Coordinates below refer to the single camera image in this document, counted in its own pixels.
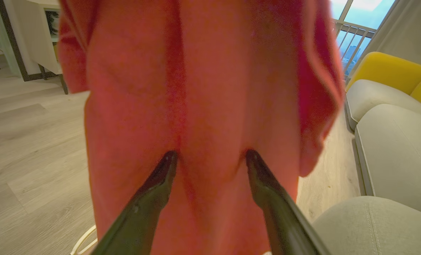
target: red sleeve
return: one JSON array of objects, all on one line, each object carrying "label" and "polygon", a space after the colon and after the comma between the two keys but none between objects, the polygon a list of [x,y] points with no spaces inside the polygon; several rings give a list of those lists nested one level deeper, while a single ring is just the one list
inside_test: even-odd
[{"label": "red sleeve", "polygon": [[66,1],[61,1],[61,6],[58,55],[64,80],[71,93],[86,91],[89,88],[86,83],[85,45],[77,36],[73,16]]},{"label": "red sleeve", "polygon": [[343,104],[340,56],[328,0],[309,0],[299,47],[300,175],[307,176],[322,152],[324,139]]}]

